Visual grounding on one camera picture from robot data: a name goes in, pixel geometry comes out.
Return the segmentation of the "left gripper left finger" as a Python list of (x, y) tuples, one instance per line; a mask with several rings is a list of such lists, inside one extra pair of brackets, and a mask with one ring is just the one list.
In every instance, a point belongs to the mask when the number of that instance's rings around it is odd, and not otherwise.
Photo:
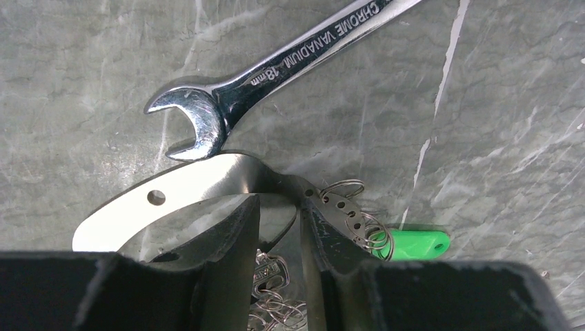
[(245, 199), (224, 220), (156, 256), (151, 330), (245, 330), (259, 245), (260, 201)]

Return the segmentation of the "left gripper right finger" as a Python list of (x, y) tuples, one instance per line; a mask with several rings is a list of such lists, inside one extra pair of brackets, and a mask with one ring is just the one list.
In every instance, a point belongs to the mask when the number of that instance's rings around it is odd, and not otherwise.
[(309, 330), (378, 330), (378, 260), (301, 202), (301, 258)]

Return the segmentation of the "metal key organizer plate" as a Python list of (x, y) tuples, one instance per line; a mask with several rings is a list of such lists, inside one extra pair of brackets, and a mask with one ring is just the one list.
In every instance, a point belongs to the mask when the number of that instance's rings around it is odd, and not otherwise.
[[(114, 252), (151, 223), (181, 208), (219, 197), (245, 194), (278, 194), (292, 203), (302, 197), (313, 200), (330, 224), (373, 256), (388, 261), (396, 253), (396, 237), (367, 212), (359, 211), (353, 194), (342, 195), (338, 188), (353, 185), (356, 193), (364, 190), (357, 179), (336, 182), (319, 189), (307, 179), (280, 174), (259, 159), (246, 154), (221, 154), (204, 161), (183, 165), (141, 183), (88, 216), (75, 230), (72, 249), (76, 252)], [(278, 277), (275, 289), (255, 286), (248, 327), (250, 330), (305, 330), (306, 303), (285, 299), (281, 289), (289, 282), (288, 266), (292, 258), (284, 253), (286, 242), (298, 230), (295, 219), (269, 240), (262, 240), (257, 265), (270, 272), (261, 283)]]

